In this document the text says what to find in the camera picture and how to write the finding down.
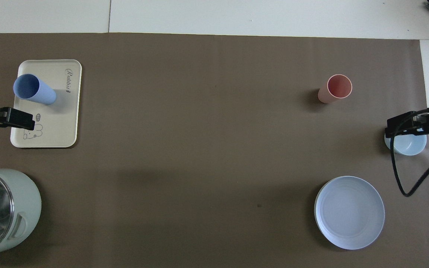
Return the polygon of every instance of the light blue bowl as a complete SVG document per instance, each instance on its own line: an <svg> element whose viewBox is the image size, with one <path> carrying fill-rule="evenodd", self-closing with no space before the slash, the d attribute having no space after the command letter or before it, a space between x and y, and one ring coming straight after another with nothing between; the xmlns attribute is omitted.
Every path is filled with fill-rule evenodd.
<svg viewBox="0 0 429 268"><path fill-rule="evenodd" d="M385 144L390 149L390 139L383 136ZM395 144L393 150L397 154L403 154L404 156L414 156L421 153L426 146L426 135L415 136L415 135L401 135L395 136Z"/></svg>

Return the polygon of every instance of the blue cup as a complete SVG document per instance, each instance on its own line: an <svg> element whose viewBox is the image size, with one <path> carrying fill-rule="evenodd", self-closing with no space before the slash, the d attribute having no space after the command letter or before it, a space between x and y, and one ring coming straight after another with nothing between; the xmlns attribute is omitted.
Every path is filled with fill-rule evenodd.
<svg viewBox="0 0 429 268"><path fill-rule="evenodd" d="M19 98L44 105L51 105L56 101L56 92L33 74L19 76L12 87L14 94Z"/></svg>

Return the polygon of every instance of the round plate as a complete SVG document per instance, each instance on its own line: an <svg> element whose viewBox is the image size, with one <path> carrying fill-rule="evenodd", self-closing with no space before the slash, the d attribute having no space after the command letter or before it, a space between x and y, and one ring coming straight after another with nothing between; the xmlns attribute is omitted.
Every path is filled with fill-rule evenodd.
<svg viewBox="0 0 429 268"><path fill-rule="evenodd" d="M365 180L341 176L320 189L314 205L315 221L332 244L360 249L379 236L385 221L382 198Z"/></svg>

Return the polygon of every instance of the pink cup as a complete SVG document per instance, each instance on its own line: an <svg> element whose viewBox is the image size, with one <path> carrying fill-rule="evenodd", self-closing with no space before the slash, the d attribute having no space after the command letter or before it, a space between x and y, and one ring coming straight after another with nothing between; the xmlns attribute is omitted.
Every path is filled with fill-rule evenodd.
<svg viewBox="0 0 429 268"><path fill-rule="evenodd" d="M323 103L331 103L347 98L352 93L352 82L343 74L332 75L320 88L317 97Z"/></svg>

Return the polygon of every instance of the white plate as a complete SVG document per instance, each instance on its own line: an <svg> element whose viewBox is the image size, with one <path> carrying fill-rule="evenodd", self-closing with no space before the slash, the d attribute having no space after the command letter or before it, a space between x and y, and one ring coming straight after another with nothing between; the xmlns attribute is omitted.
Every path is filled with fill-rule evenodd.
<svg viewBox="0 0 429 268"><path fill-rule="evenodd" d="M67 148L77 139L82 66L77 60L29 60L18 76L31 73L53 88L56 102L43 105L14 98L14 108L32 114L34 130L11 128L11 143L19 148Z"/></svg>
<svg viewBox="0 0 429 268"><path fill-rule="evenodd" d="M314 205L315 221L332 244L360 249L379 236L385 221L382 198L365 180L341 176L320 189Z"/></svg>

